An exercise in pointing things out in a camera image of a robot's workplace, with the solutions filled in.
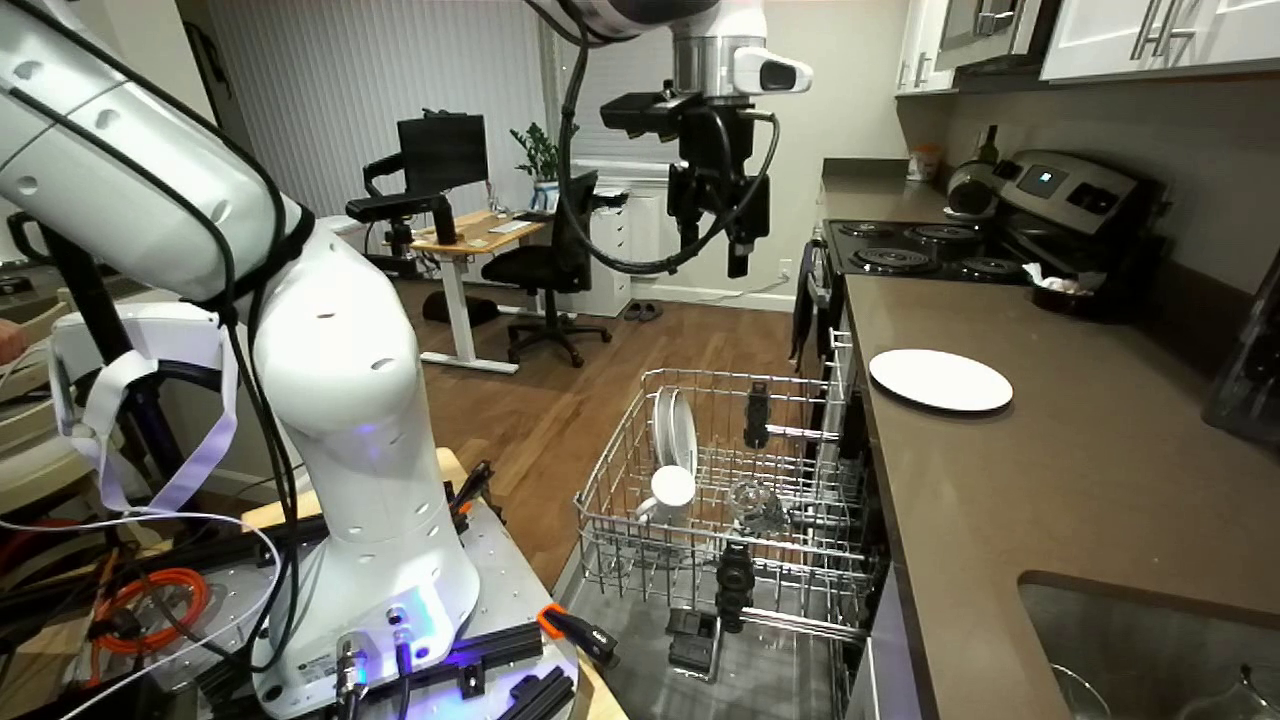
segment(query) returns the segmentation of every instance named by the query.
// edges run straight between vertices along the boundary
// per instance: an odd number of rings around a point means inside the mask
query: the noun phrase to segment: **stovetop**
[[[1025,283],[1022,257],[980,222],[828,222],[842,276],[928,276],[970,283]]]

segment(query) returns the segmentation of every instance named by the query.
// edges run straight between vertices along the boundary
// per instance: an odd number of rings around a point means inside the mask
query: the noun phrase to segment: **wire dish rack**
[[[698,496],[644,513],[662,467],[666,404],[687,404]],[[578,496],[582,579],[622,601],[684,612],[741,605],[743,624],[859,639],[879,564],[859,543],[869,472],[835,457],[822,412],[835,382],[653,366]]]

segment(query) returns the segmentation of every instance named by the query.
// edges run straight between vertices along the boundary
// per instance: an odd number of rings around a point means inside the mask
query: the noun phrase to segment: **stove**
[[[1162,185],[1066,152],[1022,152],[1013,168],[986,219],[834,219],[834,270],[1029,283],[1025,265],[1036,260],[1043,276],[1092,270],[1105,294],[1132,294]]]

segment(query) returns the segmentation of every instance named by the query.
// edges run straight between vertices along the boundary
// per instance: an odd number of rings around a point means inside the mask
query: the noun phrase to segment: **brown countertop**
[[[996,417],[865,382],[890,528],[939,714],[1066,714],[1022,574],[1280,612],[1280,460],[1201,419],[1203,379],[1025,287],[849,280],[859,361],[947,349],[1002,366]]]
[[[946,194],[907,185],[907,161],[824,161],[824,217],[915,222],[946,219]]]

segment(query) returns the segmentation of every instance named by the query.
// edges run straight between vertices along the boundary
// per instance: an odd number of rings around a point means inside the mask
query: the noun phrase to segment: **dishwasher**
[[[835,450],[846,379],[653,366],[589,484],[557,594],[616,637],[628,714],[846,714],[883,556],[865,457]],[[653,515],[666,435],[687,417],[698,491]]]

